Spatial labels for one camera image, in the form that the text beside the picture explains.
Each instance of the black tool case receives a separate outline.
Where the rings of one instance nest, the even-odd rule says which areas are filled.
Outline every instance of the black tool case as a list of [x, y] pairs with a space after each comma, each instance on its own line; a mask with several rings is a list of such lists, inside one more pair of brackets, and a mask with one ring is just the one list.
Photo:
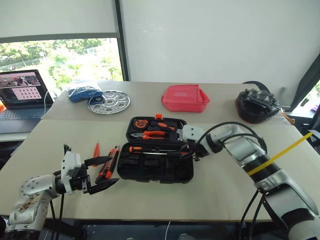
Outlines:
[[[136, 121], [145, 121], [146, 126], [138, 128]], [[157, 126], [158, 123], [165, 123], [173, 131], [166, 131]], [[160, 183], [188, 183], [194, 176], [194, 166], [192, 157], [180, 159], [179, 151], [186, 143], [178, 140], [180, 135], [177, 130], [181, 130], [187, 123], [182, 119], [137, 116], [131, 119], [126, 138], [128, 142], [123, 145], [119, 154], [117, 172], [123, 179], [131, 179], [139, 182], [160, 181]], [[143, 133], [144, 131], [164, 131], [165, 139], [142, 139], [133, 137], [131, 134]], [[142, 154], [130, 152], [130, 147], [152, 148], [151, 153], [165, 153], [168, 150], [170, 155], [164, 154]]]

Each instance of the white cord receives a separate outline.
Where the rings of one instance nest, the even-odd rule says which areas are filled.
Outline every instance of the white cord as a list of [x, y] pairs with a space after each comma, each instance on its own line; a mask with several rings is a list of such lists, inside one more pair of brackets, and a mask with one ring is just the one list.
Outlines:
[[171, 223], [171, 221], [169, 221], [168, 226], [166, 227], [164, 240], [167, 240], [167, 233], [168, 233], [168, 229], [169, 229], [170, 223]]
[[49, 231], [46, 231], [46, 235], [43, 240], [46, 240]]
[[44, 95], [44, 99], [43, 99], [43, 104], [44, 104], [44, 112], [43, 112], [43, 115], [46, 114], [46, 108], [47, 108], [46, 98], [47, 98], [47, 95], [48, 95], [49, 92], [53, 92], [54, 94], [56, 94], [56, 93], [55, 93], [54, 91], [52, 91], [52, 90], [46, 91], [46, 93], [45, 93], [45, 95]]

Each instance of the screen image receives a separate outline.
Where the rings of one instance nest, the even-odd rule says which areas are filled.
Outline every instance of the screen image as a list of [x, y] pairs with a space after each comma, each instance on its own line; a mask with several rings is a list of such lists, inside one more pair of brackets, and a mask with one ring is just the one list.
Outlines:
[[6, 107], [43, 104], [46, 91], [42, 84], [35, 72], [0, 74], [0, 100]]

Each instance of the pink pouch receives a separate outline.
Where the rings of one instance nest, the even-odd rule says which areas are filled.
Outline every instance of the pink pouch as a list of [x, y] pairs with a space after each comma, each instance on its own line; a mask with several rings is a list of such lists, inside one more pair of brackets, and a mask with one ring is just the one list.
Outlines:
[[210, 98], [198, 84], [171, 85], [164, 92], [161, 102], [171, 112], [201, 113]]

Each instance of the laptop keyboard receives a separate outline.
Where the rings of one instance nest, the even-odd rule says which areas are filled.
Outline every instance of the laptop keyboard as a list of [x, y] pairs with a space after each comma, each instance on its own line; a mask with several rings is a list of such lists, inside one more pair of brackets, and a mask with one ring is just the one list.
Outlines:
[[43, 114], [44, 108], [7, 109], [0, 114], [0, 120], [39, 119]]

